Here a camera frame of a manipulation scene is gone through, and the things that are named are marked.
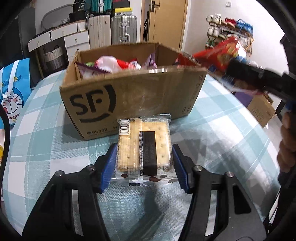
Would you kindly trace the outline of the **right hand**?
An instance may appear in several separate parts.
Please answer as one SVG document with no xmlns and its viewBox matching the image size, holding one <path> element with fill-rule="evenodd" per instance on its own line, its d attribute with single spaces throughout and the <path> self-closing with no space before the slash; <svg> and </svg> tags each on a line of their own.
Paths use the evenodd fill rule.
<svg viewBox="0 0 296 241">
<path fill-rule="evenodd" d="M 292 122 L 295 114 L 286 112 L 282 117 L 280 133 L 282 140 L 279 145 L 277 162 L 281 172 L 288 173 L 295 165 L 295 134 L 292 132 Z"/>
</svg>

